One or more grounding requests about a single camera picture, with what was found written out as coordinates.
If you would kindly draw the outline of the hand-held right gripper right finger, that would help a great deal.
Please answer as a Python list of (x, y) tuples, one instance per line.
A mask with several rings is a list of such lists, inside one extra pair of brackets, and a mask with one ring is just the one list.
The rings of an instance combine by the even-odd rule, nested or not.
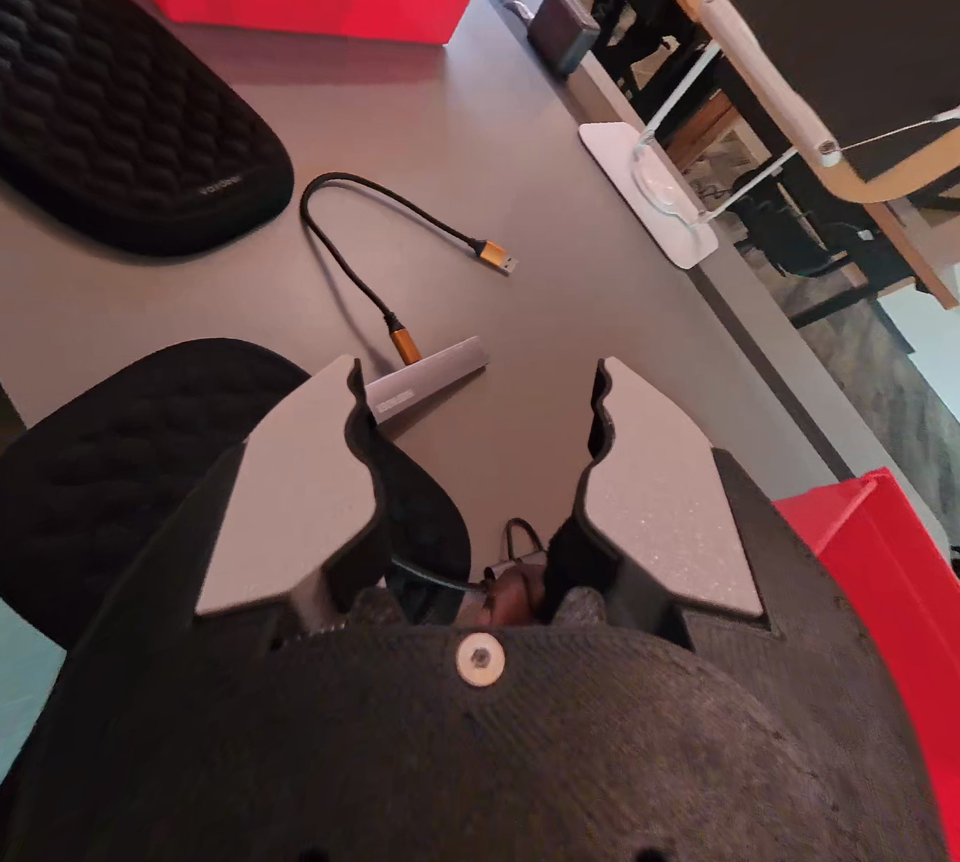
[(590, 589), (609, 621), (665, 621), (687, 608), (761, 620), (708, 437), (618, 358), (599, 360), (591, 394), (590, 461), (548, 545), (546, 613)]

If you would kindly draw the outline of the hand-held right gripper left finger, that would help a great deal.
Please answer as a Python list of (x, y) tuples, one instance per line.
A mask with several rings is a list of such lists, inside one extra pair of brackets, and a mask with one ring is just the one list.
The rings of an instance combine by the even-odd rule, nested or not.
[(341, 355), (280, 401), (242, 459), (198, 616), (280, 604), (308, 633), (346, 619), (391, 562), (361, 364)]

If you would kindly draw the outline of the person's left hand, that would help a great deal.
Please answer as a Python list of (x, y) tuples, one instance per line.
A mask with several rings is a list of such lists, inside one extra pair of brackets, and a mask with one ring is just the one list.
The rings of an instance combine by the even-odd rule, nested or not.
[(478, 624), (485, 628), (537, 623), (546, 595), (542, 565), (517, 563), (507, 568), (488, 590)]

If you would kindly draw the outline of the black quilted cushion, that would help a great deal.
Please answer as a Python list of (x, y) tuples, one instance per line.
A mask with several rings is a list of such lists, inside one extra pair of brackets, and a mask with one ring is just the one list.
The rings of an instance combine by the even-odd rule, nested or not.
[(267, 122), (132, 0), (1, 0), (2, 183), (120, 252), (196, 256), (275, 219)]
[[(185, 585), (188, 616), (262, 610), (280, 620), (282, 634), (308, 633), (280, 604), (201, 617), (196, 603), (246, 438), (316, 374), (247, 341), (188, 341), (126, 366), (28, 429), (2, 453), (2, 601), (58, 649), (74, 651), (144, 551), (171, 529), (181, 533), (186, 561), (199, 558), (198, 568), (171, 570), (172, 588)], [(449, 624), (470, 587), (466, 524), (368, 411), (390, 566), (361, 592), (384, 580), (405, 620)]]

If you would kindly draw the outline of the black office chair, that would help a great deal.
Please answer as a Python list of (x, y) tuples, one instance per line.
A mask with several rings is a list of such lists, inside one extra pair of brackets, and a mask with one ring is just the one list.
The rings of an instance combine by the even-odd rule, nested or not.
[(846, 222), (817, 223), (776, 182), (755, 186), (729, 211), (746, 232), (734, 244), (738, 252), (760, 251), (783, 276), (813, 279), (838, 271), (848, 263), (852, 245), (875, 238), (869, 228)]

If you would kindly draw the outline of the dark grey box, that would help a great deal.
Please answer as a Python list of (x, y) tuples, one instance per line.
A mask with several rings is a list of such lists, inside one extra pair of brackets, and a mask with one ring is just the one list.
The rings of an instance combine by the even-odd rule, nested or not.
[(601, 27), (580, 0), (542, 0), (527, 40), (547, 70), (567, 79), (592, 51)]

